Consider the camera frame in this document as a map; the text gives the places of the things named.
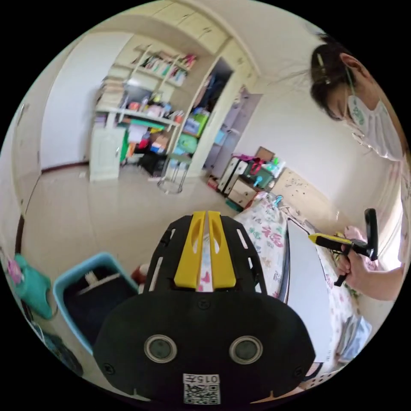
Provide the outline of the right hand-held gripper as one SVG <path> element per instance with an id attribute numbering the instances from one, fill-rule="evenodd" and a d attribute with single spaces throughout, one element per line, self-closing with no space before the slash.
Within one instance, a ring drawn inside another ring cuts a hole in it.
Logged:
<path id="1" fill-rule="evenodd" d="M 358 240 L 349 240 L 339 236 L 331 236 L 323 233 L 308 235 L 308 238 L 316 245 L 326 248 L 329 251 L 344 255 L 348 259 L 350 251 L 357 255 L 371 258 L 371 245 Z"/>

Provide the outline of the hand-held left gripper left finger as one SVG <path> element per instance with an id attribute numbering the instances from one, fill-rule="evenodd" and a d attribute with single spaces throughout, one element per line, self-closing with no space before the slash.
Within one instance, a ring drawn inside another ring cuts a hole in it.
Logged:
<path id="1" fill-rule="evenodd" d="M 194 291 L 198 288 L 205 219 L 205 211 L 196 211 L 191 217 L 180 262 L 174 275 L 174 284 L 179 288 Z"/>

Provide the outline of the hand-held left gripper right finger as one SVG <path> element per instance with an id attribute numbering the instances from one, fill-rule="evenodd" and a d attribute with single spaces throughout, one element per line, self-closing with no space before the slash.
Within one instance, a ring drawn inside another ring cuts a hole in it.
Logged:
<path id="1" fill-rule="evenodd" d="M 232 265 L 226 234 L 221 214 L 208 211 L 210 238 L 210 261 L 213 289 L 230 289 L 236 285 L 236 276 Z"/>

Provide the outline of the person's right hand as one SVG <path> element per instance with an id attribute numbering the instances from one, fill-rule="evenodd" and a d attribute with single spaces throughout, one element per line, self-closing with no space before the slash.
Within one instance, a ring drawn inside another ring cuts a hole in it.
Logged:
<path id="1" fill-rule="evenodd" d="M 364 259 L 353 250 L 348 255 L 341 255 L 337 263 L 339 275 L 345 276 L 348 286 L 357 292 L 363 293 L 364 285 L 368 278 L 368 268 Z"/>

